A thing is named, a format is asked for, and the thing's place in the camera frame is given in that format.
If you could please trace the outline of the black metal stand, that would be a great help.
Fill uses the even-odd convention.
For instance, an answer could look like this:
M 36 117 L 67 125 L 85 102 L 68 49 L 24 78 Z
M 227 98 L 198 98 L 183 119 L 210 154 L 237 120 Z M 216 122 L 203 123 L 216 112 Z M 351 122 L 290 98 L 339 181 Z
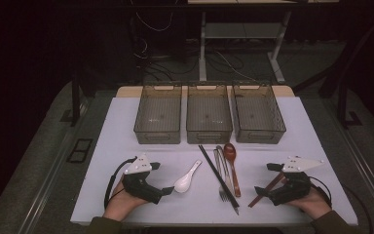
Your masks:
M 65 110 L 61 122 L 69 122 L 75 127 L 83 115 L 84 103 L 94 95 L 92 81 L 82 74 L 74 73 L 71 80 L 71 108 Z
M 331 98 L 335 92 L 338 92 L 336 118 L 344 129 L 361 124 L 355 114 L 352 116 L 352 120 L 346 119 L 349 87 L 347 73 L 373 32 L 374 21 L 365 30 L 347 42 L 340 57 L 330 66 L 331 71 L 326 76 L 318 92 L 322 98 Z

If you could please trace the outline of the brown wooden spoon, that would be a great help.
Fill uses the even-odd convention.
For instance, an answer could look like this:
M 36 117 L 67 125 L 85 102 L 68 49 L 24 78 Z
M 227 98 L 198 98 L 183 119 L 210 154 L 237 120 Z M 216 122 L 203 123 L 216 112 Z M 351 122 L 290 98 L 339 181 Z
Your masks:
M 235 196 L 241 197 L 242 192 L 240 190 L 240 185 L 238 182 L 238 177 L 237 177 L 236 168 L 235 168 L 235 160 L 237 157 L 237 151 L 236 151 L 235 146 L 232 143 L 226 143 L 224 145 L 224 157 L 229 162 L 230 167 L 231 167 L 231 174 L 232 174 L 232 181 L 233 181 Z

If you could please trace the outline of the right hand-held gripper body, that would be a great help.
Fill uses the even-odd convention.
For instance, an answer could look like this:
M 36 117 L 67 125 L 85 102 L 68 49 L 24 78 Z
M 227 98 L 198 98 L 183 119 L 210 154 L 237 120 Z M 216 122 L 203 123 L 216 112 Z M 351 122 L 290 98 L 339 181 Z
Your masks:
M 282 171 L 279 172 L 285 179 L 282 187 L 269 191 L 268 198 L 275 206 L 303 198 L 310 192 L 311 181 L 306 174 L 307 170 L 322 166 L 322 160 L 314 160 L 292 156 L 283 163 Z

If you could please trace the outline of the metal floor rail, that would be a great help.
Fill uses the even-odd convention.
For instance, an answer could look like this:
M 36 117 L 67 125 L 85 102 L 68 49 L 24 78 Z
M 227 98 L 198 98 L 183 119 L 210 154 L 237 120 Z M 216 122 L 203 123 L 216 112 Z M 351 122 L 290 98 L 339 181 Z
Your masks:
M 85 114 L 87 109 L 86 98 L 78 99 L 78 104 L 56 99 L 28 146 L 19 169 L 25 190 L 23 198 L 29 196 L 30 201 L 21 216 L 17 234 L 31 234 L 35 228 L 78 130 L 78 121 L 73 121 L 72 113 L 77 110 L 78 115 Z
M 336 107 L 329 99 L 322 102 L 335 142 L 326 151 L 351 198 L 359 223 L 374 232 L 374 117 L 359 102 L 353 102 L 352 114 L 360 125 L 344 129 L 336 118 Z

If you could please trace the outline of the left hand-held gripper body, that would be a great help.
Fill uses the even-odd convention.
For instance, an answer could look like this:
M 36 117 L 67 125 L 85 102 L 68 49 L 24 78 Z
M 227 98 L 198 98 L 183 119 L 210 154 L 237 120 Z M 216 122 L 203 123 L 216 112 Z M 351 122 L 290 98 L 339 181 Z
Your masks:
M 158 204 L 163 197 L 162 189 L 150 185 L 146 178 L 153 171 L 150 160 L 145 154 L 136 157 L 125 169 L 122 183 L 130 195 L 147 202 Z

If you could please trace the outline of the translucent grey plastic bin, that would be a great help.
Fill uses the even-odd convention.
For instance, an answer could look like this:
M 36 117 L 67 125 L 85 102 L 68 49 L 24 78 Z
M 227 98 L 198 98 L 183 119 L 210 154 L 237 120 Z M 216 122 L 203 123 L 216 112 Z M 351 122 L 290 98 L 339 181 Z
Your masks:
M 240 85 L 232 90 L 236 142 L 278 144 L 286 132 L 270 85 Z
M 181 141 L 181 97 L 180 86 L 143 87 L 133 127 L 140 144 L 178 144 Z
M 225 85 L 188 87 L 186 131 L 190 144 L 224 144 L 230 141 L 233 123 Z

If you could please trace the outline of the person's left hand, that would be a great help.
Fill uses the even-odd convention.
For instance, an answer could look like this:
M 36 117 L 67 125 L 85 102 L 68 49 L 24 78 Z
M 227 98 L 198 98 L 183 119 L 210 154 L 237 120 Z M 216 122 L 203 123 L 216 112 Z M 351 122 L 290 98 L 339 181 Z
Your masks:
M 123 183 L 119 181 L 102 216 L 123 221 L 133 210 L 144 204 L 146 204 L 145 200 L 130 195 L 125 190 Z

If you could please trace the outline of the metal fork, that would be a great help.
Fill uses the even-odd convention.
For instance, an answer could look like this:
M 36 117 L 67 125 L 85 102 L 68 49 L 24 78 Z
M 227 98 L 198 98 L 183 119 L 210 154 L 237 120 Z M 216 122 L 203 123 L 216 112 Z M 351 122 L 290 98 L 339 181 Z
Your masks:
M 216 163 L 216 169 L 218 171 L 218 174 L 220 175 L 220 177 L 224 181 L 224 171 L 223 171 L 223 167 L 221 166 L 221 157 L 220 157 L 220 154 L 219 154 L 217 149 L 213 149 L 213 155 L 214 155 L 214 159 L 215 159 L 215 163 Z M 223 202 L 230 202 L 230 200 L 229 200 L 226 192 L 224 191 L 224 188 L 223 188 L 221 183 L 220 183 L 220 187 L 219 187 L 219 195 L 220 195 L 220 198 Z

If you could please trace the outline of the black floor socket frame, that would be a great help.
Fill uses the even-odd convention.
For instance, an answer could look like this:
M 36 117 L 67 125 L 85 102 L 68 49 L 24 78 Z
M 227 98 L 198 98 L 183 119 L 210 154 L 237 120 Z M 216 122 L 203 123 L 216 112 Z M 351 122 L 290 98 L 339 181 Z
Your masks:
M 81 164 L 87 159 L 93 143 L 92 138 L 78 138 L 73 149 L 66 158 L 68 163 Z

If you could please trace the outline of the white metal desk frame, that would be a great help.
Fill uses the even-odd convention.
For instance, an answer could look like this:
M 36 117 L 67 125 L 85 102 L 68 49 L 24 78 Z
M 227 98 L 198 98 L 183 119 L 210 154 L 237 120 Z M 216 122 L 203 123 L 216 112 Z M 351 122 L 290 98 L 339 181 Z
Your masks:
M 322 7 L 338 4 L 339 0 L 187 0 L 189 7 L 204 7 L 201 11 L 201 35 L 199 54 L 199 77 L 207 79 L 206 72 L 206 40 L 207 39 L 274 39 L 275 47 L 267 54 L 269 64 L 276 81 L 284 84 L 280 65 L 277 61 L 284 35 L 288 28 L 292 10 L 291 7 Z M 262 7 L 284 7 L 284 14 L 278 22 L 207 22 L 206 14 L 210 10 L 221 8 L 245 10 Z

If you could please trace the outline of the white ceramic spoon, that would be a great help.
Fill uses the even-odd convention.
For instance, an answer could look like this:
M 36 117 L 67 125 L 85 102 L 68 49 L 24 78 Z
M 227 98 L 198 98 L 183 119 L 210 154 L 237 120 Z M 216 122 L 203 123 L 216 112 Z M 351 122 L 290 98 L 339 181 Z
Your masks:
M 178 193 L 184 193 L 186 192 L 191 185 L 192 177 L 196 171 L 196 169 L 201 165 L 202 161 L 197 160 L 192 168 L 181 178 L 179 178 L 175 183 L 174 183 L 174 190 Z

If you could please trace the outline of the person's right hand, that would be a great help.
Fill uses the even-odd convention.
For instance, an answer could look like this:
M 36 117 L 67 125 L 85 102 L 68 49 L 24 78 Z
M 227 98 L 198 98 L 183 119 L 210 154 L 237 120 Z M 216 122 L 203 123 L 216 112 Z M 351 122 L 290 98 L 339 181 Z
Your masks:
M 307 196 L 290 201 L 288 205 L 300 209 L 311 219 L 318 219 L 332 211 L 321 194 L 314 188 L 310 190 Z

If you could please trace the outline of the metal knife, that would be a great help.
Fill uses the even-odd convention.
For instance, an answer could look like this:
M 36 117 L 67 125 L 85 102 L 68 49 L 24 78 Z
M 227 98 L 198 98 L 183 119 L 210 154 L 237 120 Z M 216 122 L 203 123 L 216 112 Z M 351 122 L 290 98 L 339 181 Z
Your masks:
M 233 184 L 232 184 L 232 181 L 231 181 L 231 178 L 230 178 L 230 173 L 229 173 L 229 170 L 228 170 L 228 166 L 227 166 L 227 160 L 225 159 L 224 157 L 224 154 L 223 154 L 223 150 L 221 148 L 221 146 L 217 145 L 216 146 L 216 151 L 219 155 L 219 158 L 220 158 L 220 162 L 221 162 L 221 165 L 223 167 L 223 174 L 224 174 L 224 184 L 226 185 L 227 187 L 227 190 L 224 192 L 228 199 L 228 201 L 231 203 L 234 211 L 236 212 L 237 215 L 239 215 L 239 205 L 234 197 L 234 194 L 232 193 L 233 191 Z

